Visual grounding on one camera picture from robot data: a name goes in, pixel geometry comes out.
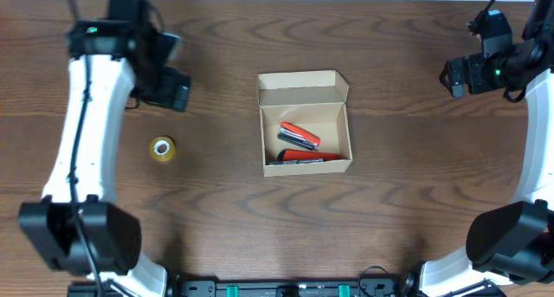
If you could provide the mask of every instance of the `wooden surface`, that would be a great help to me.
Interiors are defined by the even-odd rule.
[[[446,59],[478,52],[465,29],[483,3],[155,0],[184,40],[175,66],[195,77],[187,113],[126,113],[119,206],[143,250],[171,270],[222,280],[402,272],[462,246],[480,213],[511,201],[525,104],[501,92],[450,98]],[[104,0],[81,0],[85,16]],[[501,3],[518,40],[529,3]],[[17,226],[37,201],[68,100],[65,0],[0,0],[0,294],[63,295]],[[337,69],[350,83],[354,161],[344,174],[264,178],[258,73]],[[161,135],[178,155],[160,165]],[[510,296],[554,286],[506,287]]]

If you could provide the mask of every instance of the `red object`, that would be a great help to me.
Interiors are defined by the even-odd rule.
[[[335,153],[322,153],[322,152],[309,152],[286,149],[279,153],[278,160],[305,160],[305,159],[318,159],[322,158],[325,162],[330,160],[339,159],[338,154]]]
[[[318,136],[316,136],[313,133],[308,132],[308,131],[306,131],[306,130],[298,127],[298,126],[295,126],[291,123],[282,122],[282,123],[280,123],[280,126],[283,127],[283,128],[288,129],[291,132],[299,134],[300,136],[302,136],[307,141],[312,142],[313,145],[315,145],[315,146],[318,146],[321,143],[321,139],[319,139]]]

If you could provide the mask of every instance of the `cardboard box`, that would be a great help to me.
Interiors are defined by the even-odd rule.
[[[346,95],[348,84],[337,71],[258,75],[261,147],[265,177],[344,172],[352,162]],[[337,153],[340,160],[302,165],[268,165],[285,149],[307,151],[277,139],[286,121],[321,139],[320,152]]]

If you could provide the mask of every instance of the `tape roll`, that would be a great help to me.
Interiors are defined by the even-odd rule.
[[[150,155],[158,162],[169,162],[175,151],[175,144],[167,137],[157,137],[150,144]]]

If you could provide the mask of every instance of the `box flap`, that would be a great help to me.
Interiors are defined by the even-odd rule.
[[[344,103],[347,94],[348,84],[337,71],[258,75],[260,107]]]

